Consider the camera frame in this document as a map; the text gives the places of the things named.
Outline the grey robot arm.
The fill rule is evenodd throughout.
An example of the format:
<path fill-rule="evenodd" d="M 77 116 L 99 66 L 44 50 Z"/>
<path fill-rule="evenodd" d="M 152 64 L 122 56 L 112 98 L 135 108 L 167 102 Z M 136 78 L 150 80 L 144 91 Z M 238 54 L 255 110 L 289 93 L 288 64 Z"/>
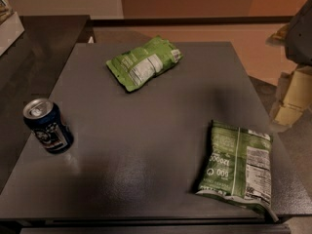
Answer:
<path fill-rule="evenodd" d="M 269 114 L 271 128 L 283 132 L 312 104 L 312 0 L 275 37 L 284 40 L 286 58 L 297 64 L 291 74 L 281 73 Z"/>

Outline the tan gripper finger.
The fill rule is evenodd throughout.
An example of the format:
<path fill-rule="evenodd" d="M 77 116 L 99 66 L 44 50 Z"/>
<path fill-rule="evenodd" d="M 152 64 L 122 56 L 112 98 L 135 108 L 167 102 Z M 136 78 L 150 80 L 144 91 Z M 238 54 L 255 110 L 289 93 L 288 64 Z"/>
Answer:
<path fill-rule="evenodd" d="M 312 67 L 309 65 L 299 65 L 292 73 L 292 80 L 284 104 L 292 109 L 283 119 L 272 119 L 274 123 L 290 127 L 312 104 Z"/>
<path fill-rule="evenodd" d="M 291 74 L 285 72 L 281 73 L 281 76 L 278 79 L 275 101 L 270 110 L 271 119 L 283 119 L 287 114 L 292 112 L 292 109 L 284 104 L 284 98 L 290 86 L 291 80 Z"/>

